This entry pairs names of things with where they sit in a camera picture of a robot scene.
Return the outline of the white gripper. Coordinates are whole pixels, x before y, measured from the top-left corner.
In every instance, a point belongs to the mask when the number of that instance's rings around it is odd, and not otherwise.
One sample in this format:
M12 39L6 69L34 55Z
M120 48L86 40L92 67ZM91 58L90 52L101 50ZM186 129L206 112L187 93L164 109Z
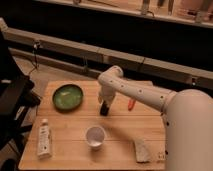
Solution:
M106 102L108 105L111 105L115 98L115 95L116 95L116 92L112 88L107 86L102 86L98 94L98 101L100 103Z

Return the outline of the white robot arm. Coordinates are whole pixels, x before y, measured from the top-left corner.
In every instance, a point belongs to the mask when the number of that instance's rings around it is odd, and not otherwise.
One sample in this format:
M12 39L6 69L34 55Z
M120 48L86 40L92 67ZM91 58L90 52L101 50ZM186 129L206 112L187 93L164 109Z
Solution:
M117 92L158 110L165 125L165 171L213 171L213 98L123 79L112 66L98 76L99 100L110 107Z

